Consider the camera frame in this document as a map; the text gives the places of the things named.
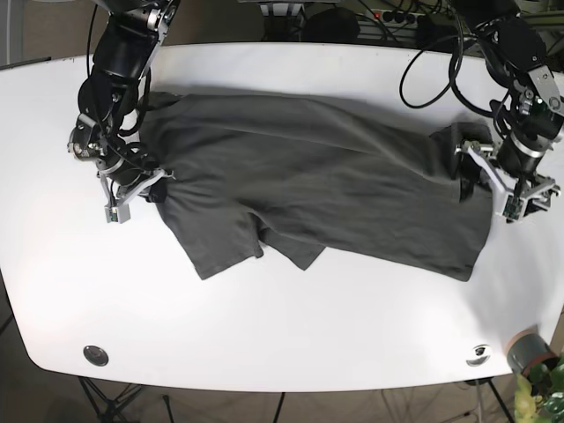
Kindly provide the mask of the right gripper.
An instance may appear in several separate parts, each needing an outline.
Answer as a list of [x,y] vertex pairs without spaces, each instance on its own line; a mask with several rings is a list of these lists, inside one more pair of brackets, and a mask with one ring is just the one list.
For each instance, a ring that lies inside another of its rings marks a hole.
[[91,161],[97,168],[107,199],[108,223],[130,219],[130,202],[142,197],[148,203],[162,204],[167,198],[168,171],[140,141],[136,124],[105,135],[98,123],[78,123],[70,134],[70,153],[76,160]]

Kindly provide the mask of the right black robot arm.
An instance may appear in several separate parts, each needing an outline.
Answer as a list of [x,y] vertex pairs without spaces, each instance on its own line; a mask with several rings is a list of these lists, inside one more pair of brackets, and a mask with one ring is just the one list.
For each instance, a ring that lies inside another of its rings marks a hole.
[[109,14],[95,48],[86,49],[87,78],[68,151],[97,168],[106,219],[130,219],[130,202],[161,203],[171,172],[160,166],[138,132],[149,108],[151,64],[178,9],[176,1],[98,1]]

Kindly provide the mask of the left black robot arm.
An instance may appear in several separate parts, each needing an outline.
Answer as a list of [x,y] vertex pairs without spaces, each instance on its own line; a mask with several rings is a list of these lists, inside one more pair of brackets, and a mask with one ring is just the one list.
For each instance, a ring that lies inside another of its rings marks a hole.
[[[508,223],[546,212],[561,189],[552,177],[538,173],[538,165],[563,140],[563,98],[545,44],[513,1],[453,1],[450,9],[456,31],[421,45],[419,52],[456,43],[446,88],[470,111],[491,119],[500,138],[481,141],[477,133],[459,133],[455,155],[464,193],[488,183],[500,194],[497,214]],[[506,90],[488,110],[471,104],[456,84],[464,52],[473,46],[479,46],[489,75]]]

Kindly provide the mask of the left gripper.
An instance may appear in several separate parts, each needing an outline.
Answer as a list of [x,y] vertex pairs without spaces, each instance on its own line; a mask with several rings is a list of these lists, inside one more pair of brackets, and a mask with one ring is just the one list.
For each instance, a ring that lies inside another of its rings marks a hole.
[[495,189],[502,199],[497,213],[508,223],[547,212],[561,188],[537,168],[553,145],[563,140],[563,116],[550,110],[529,115],[501,110],[493,122],[501,133],[500,145],[464,139],[456,146],[461,198],[470,199],[476,186]]

